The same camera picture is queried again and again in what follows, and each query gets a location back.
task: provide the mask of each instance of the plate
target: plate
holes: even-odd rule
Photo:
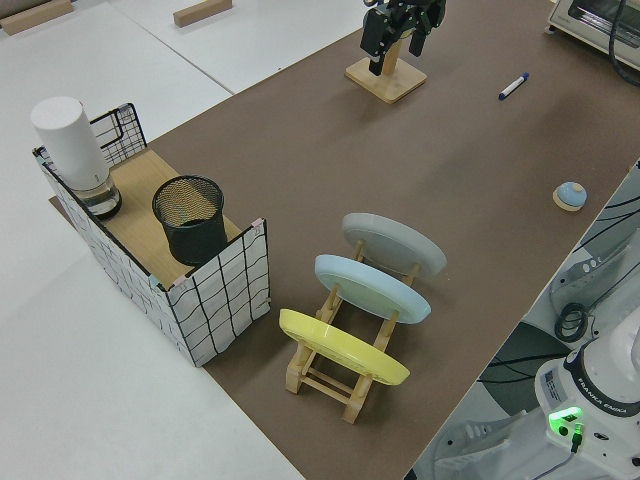
[[[407,275],[418,263],[419,278],[431,278],[447,265],[447,257],[427,237],[411,227],[374,215],[350,213],[342,219],[342,232],[355,247],[364,241],[362,254],[372,263],[401,275]]]
[[[374,267],[336,255],[316,257],[316,277],[328,289],[338,285],[338,296],[362,310],[398,323],[419,323],[431,313],[422,296],[397,278]]]
[[[311,350],[376,382],[399,385],[409,376],[404,365],[373,345],[308,315],[282,309],[280,328]]]

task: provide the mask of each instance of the yellow plate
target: yellow plate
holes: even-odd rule
[[[311,350],[377,382],[399,385],[409,376],[409,370],[386,353],[308,315],[282,309],[280,328]]]

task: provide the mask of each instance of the wooden stand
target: wooden stand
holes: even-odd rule
[[[186,27],[230,8],[231,0],[205,0],[191,7],[178,10],[173,14],[173,21],[179,27]]]
[[[71,0],[51,0],[43,5],[0,19],[0,26],[8,35],[14,35],[72,11]]]
[[[345,75],[376,97],[387,103],[395,103],[422,85],[427,76],[407,62],[398,59],[402,40],[398,40],[385,56],[382,74],[369,71],[369,59],[363,58],[345,71]]]
[[[354,260],[363,261],[362,248],[364,242],[358,241]],[[415,265],[413,270],[403,279],[403,283],[410,286],[413,283],[418,271],[419,265]],[[338,309],[342,305],[342,299],[338,296],[338,287],[334,287],[329,296],[325,300],[322,308],[316,312],[316,318],[329,325],[338,313]],[[398,313],[395,312],[389,320],[383,320],[382,326],[378,331],[378,335],[373,346],[384,352],[389,344],[391,334],[396,326]],[[371,376],[360,375],[356,385],[351,388],[335,378],[326,375],[312,367],[312,363],[316,357],[316,352],[311,348],[298,342],[298,348],[293,358],[287,366],[286,388],[292,393],[297,394],[303,383],[319,390],[325,395],[338,400],[345,404],[342,419],[351,424],[355,423],[360,410],[364,405],[373,379]]]

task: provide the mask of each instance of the marker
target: marker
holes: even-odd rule
[[[528,78],[529,78],[529,74],[527,72],[524,72],[522,75],[516,78],[511,85],[509,85],[507,88],[505,88],[503,91],[501,91],[498,94],[498,100],[504,100],[505,98],[507,98],[509,95],[511,95],[511,93],[516,88],[518,88],[520,85],[526,82]]]

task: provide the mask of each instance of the white cylindrical container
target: white cylindrical container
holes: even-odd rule
[[[108,218],[121,199],[82,104],[71,97],[52,97],[31,111],[35,127],[58,174],[89,210]]]

